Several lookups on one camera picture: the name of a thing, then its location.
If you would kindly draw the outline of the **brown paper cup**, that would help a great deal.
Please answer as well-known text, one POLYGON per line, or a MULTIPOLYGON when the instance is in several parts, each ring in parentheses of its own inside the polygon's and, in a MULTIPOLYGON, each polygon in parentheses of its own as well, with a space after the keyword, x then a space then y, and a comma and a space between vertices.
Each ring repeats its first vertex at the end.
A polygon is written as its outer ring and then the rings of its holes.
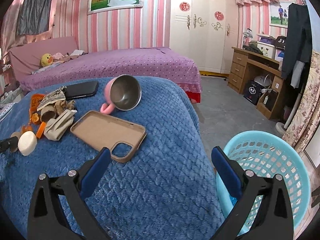
POLYGON ((11 153, 14 153, 18 150, 18 141, 19 141, 21 135, 22 135, 21 132, 14 132, 10 136, 10 138, 11 138, 10 152, 11 153))

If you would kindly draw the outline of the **white round lid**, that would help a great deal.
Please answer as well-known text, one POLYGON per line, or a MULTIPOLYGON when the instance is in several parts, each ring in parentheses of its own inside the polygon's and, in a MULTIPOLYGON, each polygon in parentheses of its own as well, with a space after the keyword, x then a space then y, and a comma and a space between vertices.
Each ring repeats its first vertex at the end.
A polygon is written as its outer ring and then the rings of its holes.
POLYGON ((32 131, 24 132, 18 140, 18 150, 23 156, 31 154, 37 145, 37 137, 32 131))

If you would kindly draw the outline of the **beige cloth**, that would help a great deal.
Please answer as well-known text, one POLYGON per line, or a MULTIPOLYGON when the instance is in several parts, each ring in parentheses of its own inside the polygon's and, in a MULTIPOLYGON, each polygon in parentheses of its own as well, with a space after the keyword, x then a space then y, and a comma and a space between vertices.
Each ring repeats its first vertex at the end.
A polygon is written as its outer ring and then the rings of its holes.
POLYGON ((44 136, 51 141, 59 141, 67 129, 73 124, 77 110, 66 109, 56 119, 50 119, 44 129, 44 136))

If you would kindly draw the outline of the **blue plastic bag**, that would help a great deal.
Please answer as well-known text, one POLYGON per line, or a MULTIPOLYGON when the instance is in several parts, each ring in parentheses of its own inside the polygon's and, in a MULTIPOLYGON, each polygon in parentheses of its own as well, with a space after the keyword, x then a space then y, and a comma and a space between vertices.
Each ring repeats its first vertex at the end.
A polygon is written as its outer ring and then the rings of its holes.
POLYGON ((237 198, 235 197, 232 197, 232 196, 229 196, 230 200, 231 200, 231 203, 232 205, 234 206, 236 204, 236 202, 238 201, 237 198))

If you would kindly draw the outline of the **small orange peel piece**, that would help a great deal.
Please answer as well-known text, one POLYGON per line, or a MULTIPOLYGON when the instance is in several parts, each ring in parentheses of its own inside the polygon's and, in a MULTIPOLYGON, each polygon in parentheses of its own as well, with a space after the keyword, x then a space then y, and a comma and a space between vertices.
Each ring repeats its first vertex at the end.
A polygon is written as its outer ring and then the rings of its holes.
POLYGON ((23 125, 22 126, 22 129, 21 129, 21 133, 25 133, 25 132, 28 132, 28 131, 33 131, 33 127, 31 125, 23 125))

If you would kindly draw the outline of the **orange snack wrapper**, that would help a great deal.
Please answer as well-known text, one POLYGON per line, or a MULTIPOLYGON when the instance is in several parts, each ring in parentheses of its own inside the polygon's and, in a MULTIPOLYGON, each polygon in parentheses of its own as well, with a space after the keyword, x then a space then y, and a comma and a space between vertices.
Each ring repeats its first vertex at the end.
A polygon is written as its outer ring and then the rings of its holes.
POLYGON ((29 124, 33 124, 31 122, 31 114, 38 112, 37 108, 40 105, 42 99, 44 98, 44 94, 34 94, 31 96, 30 108, 29 108, 29 124))

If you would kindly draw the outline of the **tan phone case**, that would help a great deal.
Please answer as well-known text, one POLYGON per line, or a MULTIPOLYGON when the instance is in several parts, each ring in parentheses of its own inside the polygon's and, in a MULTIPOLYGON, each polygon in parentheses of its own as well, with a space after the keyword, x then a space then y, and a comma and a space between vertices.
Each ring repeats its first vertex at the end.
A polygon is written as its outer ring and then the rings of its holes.
POLYGON ((97 111, 89 111, 70 128, 70 132, 97 151, 106 147, 113 151, 126 144, 131 150, 123 157, 111 154, 119 163, 130 161, 146 137, 145 127, 97 111))

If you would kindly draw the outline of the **patterned fabric pouch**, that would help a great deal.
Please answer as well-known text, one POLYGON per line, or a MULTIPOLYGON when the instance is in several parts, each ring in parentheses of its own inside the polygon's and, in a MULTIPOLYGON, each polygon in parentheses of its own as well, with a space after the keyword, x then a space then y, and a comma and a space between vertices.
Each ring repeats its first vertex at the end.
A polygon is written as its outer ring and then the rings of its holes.
POLYGON ((37 111, 42 110, 44 107, 48 106, 48 105, 52 105, 55 104, 57 101, 59 100, 65 100, 66 96, 65 96, 65 90, 66 90, 66 86, 61 86, 58 89, 56 89, 53 92, 50 92, 49 94, 45 95, 42 99, 42 101, 40 102, 40 104, 37 107, 37 111))

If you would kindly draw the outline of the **pink headboard cover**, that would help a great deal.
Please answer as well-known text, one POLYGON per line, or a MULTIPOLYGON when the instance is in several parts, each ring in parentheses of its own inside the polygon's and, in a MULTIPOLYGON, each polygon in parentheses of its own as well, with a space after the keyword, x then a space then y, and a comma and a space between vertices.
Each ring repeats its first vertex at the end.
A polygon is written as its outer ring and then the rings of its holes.
POLYGON ((49 53, 67 54, 78 49, 74 37, 60 37, 33 42, 11 48, 9 50, 9 59, 17 81, 22 81, 32 71, 39 69, 41 57, 49 53))

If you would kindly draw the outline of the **yellow duck plush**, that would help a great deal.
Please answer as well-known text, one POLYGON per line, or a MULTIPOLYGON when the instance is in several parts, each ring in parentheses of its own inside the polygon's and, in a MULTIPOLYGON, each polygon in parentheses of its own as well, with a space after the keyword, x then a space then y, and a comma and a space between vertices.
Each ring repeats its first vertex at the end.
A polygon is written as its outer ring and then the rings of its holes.
POLYGON ((53 59, 52 55, 49 53, 45 53, 44 55, 42 55, 42 57, 40 59, 41 67, 51 66, 53 64, 53 62, 54 62, 54 59, 53 59))

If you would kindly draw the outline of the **pink steel-lined mug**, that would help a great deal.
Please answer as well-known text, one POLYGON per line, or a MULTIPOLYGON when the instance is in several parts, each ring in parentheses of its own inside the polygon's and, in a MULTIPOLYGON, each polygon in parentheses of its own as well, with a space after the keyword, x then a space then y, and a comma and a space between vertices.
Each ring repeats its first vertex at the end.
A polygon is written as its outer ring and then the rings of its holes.
POLYGON ((142 89, 134 76, 123 74, 107 83, 104 97, 105 103, 102 104, 100 113, 110 115, 115 109, 130 111, 140 103, 142 89))

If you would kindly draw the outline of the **white storage box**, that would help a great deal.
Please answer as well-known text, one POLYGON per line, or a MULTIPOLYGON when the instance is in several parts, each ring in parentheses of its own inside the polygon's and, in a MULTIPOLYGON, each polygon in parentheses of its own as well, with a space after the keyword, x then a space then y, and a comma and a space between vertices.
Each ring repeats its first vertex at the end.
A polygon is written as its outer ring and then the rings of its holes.
POLYGON ((257 44, 257 48, 260 49, 260 51, 263 53, 265 57, 274 59, 276 54, 276 48, 274 45, 260 42, 260 41, 257 41, 256 44, 257 44))

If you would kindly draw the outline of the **desk lamp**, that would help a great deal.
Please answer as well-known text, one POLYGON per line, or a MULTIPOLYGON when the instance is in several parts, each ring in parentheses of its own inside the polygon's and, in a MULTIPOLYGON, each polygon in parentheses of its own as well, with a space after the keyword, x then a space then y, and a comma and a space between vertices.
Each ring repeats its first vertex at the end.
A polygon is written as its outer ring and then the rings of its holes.
POLYGON ((251 29, 247 28, 242 34, 242 49, 244 49, 244 47, 247 46, 249 40, 253 38, 253 33, 251 29))

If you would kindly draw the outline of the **small framed couple photo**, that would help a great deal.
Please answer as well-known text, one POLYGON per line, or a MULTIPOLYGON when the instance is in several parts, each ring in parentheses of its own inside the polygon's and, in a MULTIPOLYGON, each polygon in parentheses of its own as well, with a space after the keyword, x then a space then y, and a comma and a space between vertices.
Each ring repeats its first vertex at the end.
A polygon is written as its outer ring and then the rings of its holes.
POLYGON ((287 28, 291 1, 279 1, 269 4, 270 26, 287 28))

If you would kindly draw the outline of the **white wardrobe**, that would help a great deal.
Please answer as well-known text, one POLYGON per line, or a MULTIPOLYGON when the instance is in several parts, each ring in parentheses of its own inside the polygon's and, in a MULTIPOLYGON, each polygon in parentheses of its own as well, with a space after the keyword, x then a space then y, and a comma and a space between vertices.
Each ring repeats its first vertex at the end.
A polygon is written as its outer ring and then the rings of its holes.
POLYGON ((169 47, 192 59, 201 72, 231 72, 238 32, 235 0, 171 0, 169 47))

